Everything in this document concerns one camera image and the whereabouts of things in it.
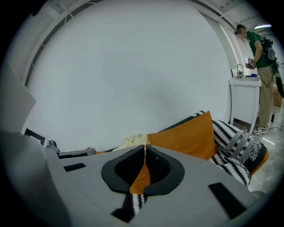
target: green t-shirt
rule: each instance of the green t-shirt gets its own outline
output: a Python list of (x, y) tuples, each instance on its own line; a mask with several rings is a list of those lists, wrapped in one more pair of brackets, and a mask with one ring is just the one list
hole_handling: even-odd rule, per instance
[[(256, 41), (259, 41), (262, 45), (263, 39), (258, 34), (252, 32), (252, 31), (248, 31), (247, 35), (248, 35), (248, 42), (249, 42), (250, 48), (252, 49), (253, 56), (255, 56), (256, 47), (254, 46), (254, 43)], [(270, 65), (271, 65), (270, 61), (262, 53), (260, 59), (256, 63), (257, 68), (264, 68), (264, 67), (267, 67), (267, 66), (270, 66)]]

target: person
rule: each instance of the person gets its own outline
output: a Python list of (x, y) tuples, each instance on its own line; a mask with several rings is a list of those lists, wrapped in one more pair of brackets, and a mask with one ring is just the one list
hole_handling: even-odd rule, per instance
[(263, 53), (263, 39), (260, 35), (252, 31), (247, 31), (247, 28), (242, 24), (237, 25), (236, 35), (241, 39), (248, 40), (254, 56), (254, 60), (248, 64), (248, 68), (257, 68), (262, 81), (260, 88), (259, 125), (254, 129), (253, 133), (256, 135), (265, 134), (273, 107), (273, 69), (271, 62)]

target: faucet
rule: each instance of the faucet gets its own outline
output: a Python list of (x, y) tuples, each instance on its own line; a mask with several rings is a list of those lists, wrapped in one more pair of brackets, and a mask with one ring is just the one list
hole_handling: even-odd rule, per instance
[(239, 71), (239, 66), (242, 66), (244, 68), (244, 66), (242, 64), (237, 65), (237, 77), (238, 78), (240, 78), (240, 75), (241, 75), (241, 71)]

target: sneaker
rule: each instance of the sneaker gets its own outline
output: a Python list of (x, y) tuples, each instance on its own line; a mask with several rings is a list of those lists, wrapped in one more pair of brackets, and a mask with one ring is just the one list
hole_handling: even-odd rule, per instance
[(267, 132), (266, 127), (258, 126), (256, 129), (254, 129), (253, 134), (261, 135), (261, 134), (266, 134), (266, 132)]

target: floor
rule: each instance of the floor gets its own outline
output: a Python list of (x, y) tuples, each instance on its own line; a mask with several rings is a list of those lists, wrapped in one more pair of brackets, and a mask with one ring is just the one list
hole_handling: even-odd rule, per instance
[[(284, 175), (284, 100), (281, 107), (273, 107), (275, 111), (274, 123), (268, 125), (268, 132), (259, 135), (262, 143), (269, 151), (269, 159), (252, 176), (248, 189), (252, 191), (262, 191), (265, 194), (274, 191)], [(249, 131), (250, 124), (235, 120), (234, 126), (245, 131)]]

